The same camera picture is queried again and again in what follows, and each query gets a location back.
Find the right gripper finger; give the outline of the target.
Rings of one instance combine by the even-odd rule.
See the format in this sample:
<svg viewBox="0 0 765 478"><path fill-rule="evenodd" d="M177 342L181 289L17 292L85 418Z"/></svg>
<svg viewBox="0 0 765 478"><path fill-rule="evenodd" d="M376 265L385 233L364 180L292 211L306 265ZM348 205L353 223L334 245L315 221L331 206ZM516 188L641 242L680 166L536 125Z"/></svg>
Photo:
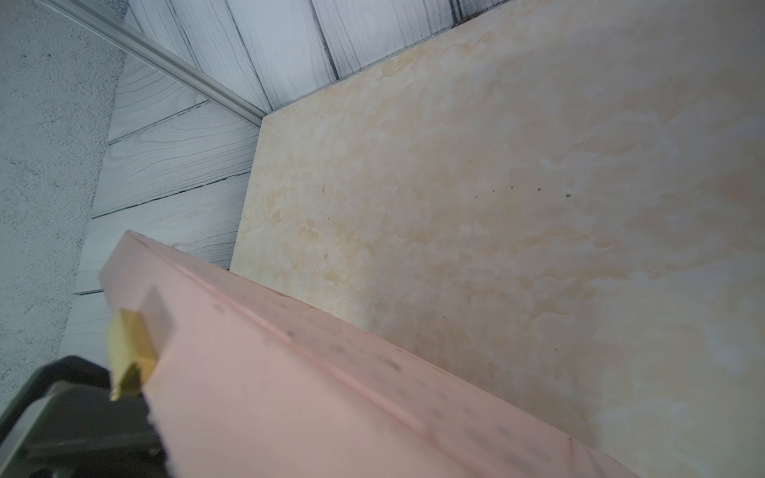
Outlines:
<svg viewBox="0 0 765 478"><path fill-rule="evenodd" d="M111 399L106 368L77 356L37 368L1 416L3 477L169 477L142 396Z"/></svg>

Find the pink jewelry box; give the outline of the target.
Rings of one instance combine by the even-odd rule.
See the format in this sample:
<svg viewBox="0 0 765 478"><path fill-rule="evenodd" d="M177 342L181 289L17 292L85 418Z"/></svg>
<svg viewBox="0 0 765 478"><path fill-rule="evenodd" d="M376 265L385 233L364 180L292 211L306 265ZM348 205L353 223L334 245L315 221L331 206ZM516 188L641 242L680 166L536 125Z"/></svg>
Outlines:
<svg viewBox="0 0 765 478"><path fill-rule="evenodd" d="M626 477L617 460L343 320L139 233L100 282L138 313L177 477Z"/></svg>

